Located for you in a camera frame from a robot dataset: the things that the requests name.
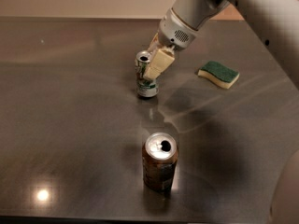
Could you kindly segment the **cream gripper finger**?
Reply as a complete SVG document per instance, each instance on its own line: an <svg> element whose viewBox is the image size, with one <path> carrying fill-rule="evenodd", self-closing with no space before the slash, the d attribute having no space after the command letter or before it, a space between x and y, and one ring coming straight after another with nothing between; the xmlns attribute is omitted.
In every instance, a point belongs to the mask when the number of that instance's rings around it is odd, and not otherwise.
<svg viewBox="0 0 299 224"><path fill-rule="evenodd" d="M143 78L154 80L159 77L175 60L175 53L171 48L162 47L153 51Z"/></svg>
<svg viewBox="0 0 299 224"><path fill-rule="evenodd" d="M149 47L148 47L148 52L152 53L156 48L160 46L158 34L155 34L155 36L152 38Z"/></svg>

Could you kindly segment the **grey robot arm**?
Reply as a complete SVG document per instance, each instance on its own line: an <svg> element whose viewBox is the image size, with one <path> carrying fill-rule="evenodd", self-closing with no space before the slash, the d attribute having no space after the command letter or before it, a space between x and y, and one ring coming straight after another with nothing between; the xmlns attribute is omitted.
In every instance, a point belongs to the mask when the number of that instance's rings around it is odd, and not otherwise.
<svg viewBox="0 0 299 224"><path fill-rule="evenodd" d="M171 64L174 49L186 49L211 17L232 4L277 60L293 84L299 83L299 5L297 0L176 0L149 45L151 80ZM299 151L286 162L271 200L267 224L299 223Z"/></svg>

